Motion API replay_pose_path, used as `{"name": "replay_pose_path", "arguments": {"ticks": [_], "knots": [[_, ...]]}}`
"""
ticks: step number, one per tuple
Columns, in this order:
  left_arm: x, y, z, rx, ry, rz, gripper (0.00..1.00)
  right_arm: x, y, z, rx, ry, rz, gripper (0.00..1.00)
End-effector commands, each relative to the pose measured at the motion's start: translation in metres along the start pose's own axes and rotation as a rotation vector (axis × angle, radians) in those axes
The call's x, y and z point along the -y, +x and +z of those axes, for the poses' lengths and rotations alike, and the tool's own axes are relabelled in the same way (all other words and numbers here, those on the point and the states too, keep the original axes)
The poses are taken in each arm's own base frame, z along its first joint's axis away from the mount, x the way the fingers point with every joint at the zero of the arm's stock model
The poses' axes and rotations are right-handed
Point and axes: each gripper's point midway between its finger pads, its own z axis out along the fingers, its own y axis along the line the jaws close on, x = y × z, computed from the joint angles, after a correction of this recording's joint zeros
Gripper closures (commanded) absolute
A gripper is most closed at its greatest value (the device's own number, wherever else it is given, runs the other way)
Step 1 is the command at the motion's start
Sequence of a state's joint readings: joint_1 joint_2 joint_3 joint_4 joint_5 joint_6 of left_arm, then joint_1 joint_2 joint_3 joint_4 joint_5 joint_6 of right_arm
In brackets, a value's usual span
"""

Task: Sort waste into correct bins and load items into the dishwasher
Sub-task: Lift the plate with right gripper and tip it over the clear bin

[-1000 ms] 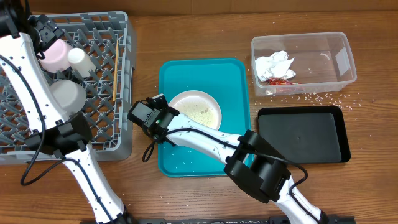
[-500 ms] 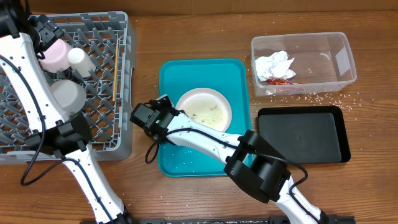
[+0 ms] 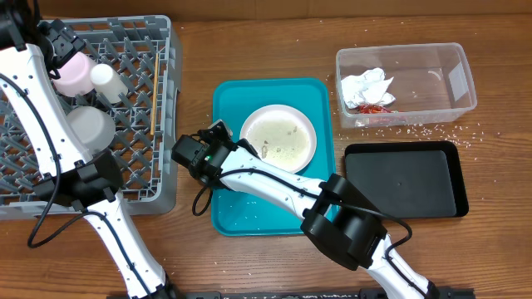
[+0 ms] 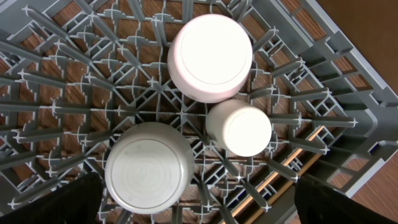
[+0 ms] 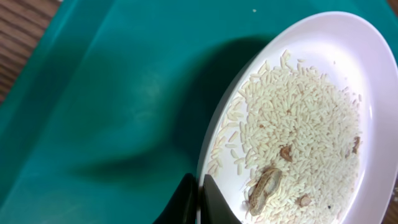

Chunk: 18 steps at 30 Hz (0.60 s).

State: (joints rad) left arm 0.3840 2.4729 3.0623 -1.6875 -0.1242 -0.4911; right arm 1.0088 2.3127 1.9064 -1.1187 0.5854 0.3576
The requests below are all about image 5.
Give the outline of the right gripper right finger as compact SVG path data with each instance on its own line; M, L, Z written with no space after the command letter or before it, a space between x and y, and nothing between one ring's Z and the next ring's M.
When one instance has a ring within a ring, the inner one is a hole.
M201 224L241 224L211 175L204 177L200 202Z

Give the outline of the large white plate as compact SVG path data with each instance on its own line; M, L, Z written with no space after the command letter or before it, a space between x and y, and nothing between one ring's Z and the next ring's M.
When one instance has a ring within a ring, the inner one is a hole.
M216 132L238 88L264 62L278 61L285 50L293 59L326 72L338 87L361 95L359 175L340 222L380 223L397 176L397 64L380 32L348 12L323 12L296 22L245 64L209 123L198 161L198 183L203 183Z

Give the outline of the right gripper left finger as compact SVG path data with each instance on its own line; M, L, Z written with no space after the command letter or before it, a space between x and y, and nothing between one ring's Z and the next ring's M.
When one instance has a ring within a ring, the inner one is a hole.
M154 224L196 224L197 181L186 173Z

